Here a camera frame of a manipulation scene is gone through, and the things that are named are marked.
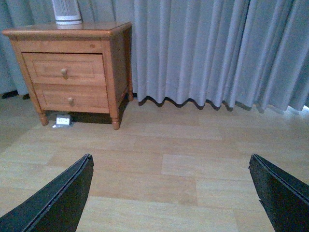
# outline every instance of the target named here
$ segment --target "white object on nightstand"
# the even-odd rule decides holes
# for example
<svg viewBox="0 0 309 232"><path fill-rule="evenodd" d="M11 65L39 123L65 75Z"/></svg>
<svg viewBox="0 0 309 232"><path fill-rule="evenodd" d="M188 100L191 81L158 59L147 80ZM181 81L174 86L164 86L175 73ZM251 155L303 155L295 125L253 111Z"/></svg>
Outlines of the white object on nightstand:
<svg viewBox="0 0 309 232"><path fill-rule="evenodd" d="M57 24L72 25L82 23L77 0L52 0L52 2Z"/></svg>

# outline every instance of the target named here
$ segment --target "nightstand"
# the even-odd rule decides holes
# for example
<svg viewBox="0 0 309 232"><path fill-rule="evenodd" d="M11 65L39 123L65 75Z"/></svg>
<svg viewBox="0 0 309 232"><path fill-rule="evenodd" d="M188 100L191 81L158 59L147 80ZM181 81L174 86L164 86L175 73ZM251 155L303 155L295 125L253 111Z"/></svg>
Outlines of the nightstand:
<svg viewBox="0 0 309 232"><path fill-rule="evenodd" d="M42 125L46 110L108 113L133 100L131 23L44 24L6 29Z"/></svg>

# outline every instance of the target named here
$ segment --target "black panel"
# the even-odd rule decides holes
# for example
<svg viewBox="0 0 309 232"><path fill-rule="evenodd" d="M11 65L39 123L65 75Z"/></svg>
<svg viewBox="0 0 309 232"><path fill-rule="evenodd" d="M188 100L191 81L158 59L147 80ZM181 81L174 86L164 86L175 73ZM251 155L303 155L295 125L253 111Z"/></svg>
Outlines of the black panel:
<svg viewBox="0 0 309 232"><path fill-rule="evenodd" d="M275 231L309 232L309 186L257 154L250 173Z"/></svg>
<svg viewBox="0 0 309 232"><path fill-rule="evenodd" d="M28 200L0 218L0 231L74 232L82 215L93 175L87 154Z"/></svg>

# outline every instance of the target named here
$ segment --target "laminate floor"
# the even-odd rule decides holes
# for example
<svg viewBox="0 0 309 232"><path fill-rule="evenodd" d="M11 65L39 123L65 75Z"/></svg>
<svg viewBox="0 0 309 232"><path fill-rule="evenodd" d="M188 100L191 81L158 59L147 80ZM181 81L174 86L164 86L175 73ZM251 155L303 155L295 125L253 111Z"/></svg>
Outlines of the laminate floor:
<svg viewBox="0 0 309 232"><path fill-rule="evenodd" d="M309 184L309 109L130 102L108 124L42 126L0 100L0 216L86 153L94 175L78 232L273 232L247 169L257 153Z"/></svg>

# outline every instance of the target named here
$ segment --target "wooden knob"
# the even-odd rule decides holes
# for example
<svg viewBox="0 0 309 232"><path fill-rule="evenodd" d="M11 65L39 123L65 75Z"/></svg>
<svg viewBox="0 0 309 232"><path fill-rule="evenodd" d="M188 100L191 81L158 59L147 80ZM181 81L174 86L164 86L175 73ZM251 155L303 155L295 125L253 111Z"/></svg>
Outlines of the wooden knob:
<svg viewBox="0 0 309 232"><path fill-rule="evenodd" d="M74 106L74 99L73 98L68 98L69 104L71 106Z"/></svg>
<svg viewBox="0 0 309 232"><path fill-rule="evenodd" d="M67 80L68 79L68 69L61 69L61 73L63 75L63 78Z"/></svg>

